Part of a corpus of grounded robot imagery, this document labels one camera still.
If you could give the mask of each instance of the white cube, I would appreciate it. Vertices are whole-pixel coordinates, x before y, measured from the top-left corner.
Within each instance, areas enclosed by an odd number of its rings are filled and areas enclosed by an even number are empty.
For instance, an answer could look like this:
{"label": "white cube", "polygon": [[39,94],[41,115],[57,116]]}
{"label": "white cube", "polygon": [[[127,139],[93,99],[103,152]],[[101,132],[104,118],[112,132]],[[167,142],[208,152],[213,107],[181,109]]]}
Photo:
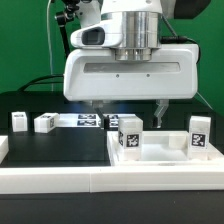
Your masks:
{"label": "white cube", "polygon": [[12,129],[14,132],[27,131],[27,116],[25,112],[12,113]]}
{"label": "white cube", "polygon": [[186,133],[170,133],[169,134],[169,148],[170,149],[186,149],[188,134]]}
{"label": "white cube", "polygon": [[56,127],[58,120],[58,113],[45,113],[34,119],[34,131],[48,133]]}
{"label": "white cube", "polygon": [[143,121],[138,117],[121,117],[118,124],[118,159],[141,158]]}
{"label": "white cube", "polygon": [[189,126],[189,159],[207,160],[211,118],[192,116]]}

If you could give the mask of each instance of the white block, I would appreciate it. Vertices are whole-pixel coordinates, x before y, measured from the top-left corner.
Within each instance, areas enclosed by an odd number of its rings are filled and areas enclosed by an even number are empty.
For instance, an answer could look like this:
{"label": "white block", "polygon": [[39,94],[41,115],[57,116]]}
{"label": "white block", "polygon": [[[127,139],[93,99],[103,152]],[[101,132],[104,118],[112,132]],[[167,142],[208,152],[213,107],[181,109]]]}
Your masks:
{"label": "white block", "polygon": [[170,133],[169,148],[170,149],[185,149],[187,147],[188,134]]}
{"label": "white block", "polygon": [[25,112],[12,113],[12,129],[14,132],[27,131],[27,116]]}
{"label": "white block", "polygon": [[143,121],[136,116],[119,118],[118,159],[139,160],[141,158]]}
{"label": "white block", "polygon": [[188,158],[208,159],[211,118],[192,116],[189,127]]}
{"label": "white block", "polygon": [[77,119],[77,114],[59,114],[57,127],[75,127]]}
{"label": "white block", "polygon": [[9,151],[8,137],[0,136],[0,164]]}
{"label": "white block", "polygon": [[34,119],[34,131],[48,133],[57,126],[59,114],[45,113]]}

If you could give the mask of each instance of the white tray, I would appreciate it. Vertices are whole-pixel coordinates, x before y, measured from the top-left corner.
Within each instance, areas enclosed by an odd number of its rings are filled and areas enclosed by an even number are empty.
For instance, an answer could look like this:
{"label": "white tray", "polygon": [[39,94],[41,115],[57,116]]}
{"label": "white tray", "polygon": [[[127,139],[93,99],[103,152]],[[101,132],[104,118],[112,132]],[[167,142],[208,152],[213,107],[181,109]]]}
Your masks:
{"label": "white tray", "polygon": [[[151,143],[152,139],[160,139],[160,144],[149,144],[155,146],[154,154],[147,153],[146,146],[143,153],[145,160],[141,161],[118,162],[112,153],[117,144],[114,142],[116,132],[109,132],[108,149],[113,156],[111,162],[116,166],[1,168],[0,194],[224,190],[223,155],[213,146],[209,146],[209,161],[189,161],[185,149],[167,148],[168,135],[165,132],[163,135],[157,132],[154,137],[152,132],[147,132],[144,136]],[[0,152],[4,158],[8,151],[7,136],[0,140]],[[146,155],[154,160],[147,160]]]}
{"label": "white tray", "polygon": [[[172,136],[186,136],[186,143],[181,148],[171,148],[169,138]],[[224,165],[224,155],[213,145],[208,144],[205,151],[194,151],[197,158],[203,158],[206,153],[207,160],[189,159],[188,132],[186,131],[147,131],[143,132],[143,145],[141,159],[138,161],[119,161],[118,157],[118,133],[108,132],[107,148],[112,166],[174,166],[174,165]]]}

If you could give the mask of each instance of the green backdrop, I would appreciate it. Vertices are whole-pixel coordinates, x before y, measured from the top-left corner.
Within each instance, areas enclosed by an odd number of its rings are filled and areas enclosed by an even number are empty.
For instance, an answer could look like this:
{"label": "green backdrop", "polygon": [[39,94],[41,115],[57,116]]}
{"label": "green backdrop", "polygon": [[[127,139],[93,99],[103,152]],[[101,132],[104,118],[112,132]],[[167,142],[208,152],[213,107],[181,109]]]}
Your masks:
{"label": "green backdrop", "polygon": [[[48,0],[0,1],[0,92],[17,90],[31,79],[49,75],[46,11]],[[63,10],[56,0],[51,4],[51,35],[54,73],[64,71],[64,52],[54,15]],[[224,1],[212,0],[194,20],[172,20],[179,35],[198,41],[202,58],[198,65],[199,92],[215,111],[224,115]],[[78,21],[68,25],[68,32]],[[32,87],[50,90],[51,87]]]}

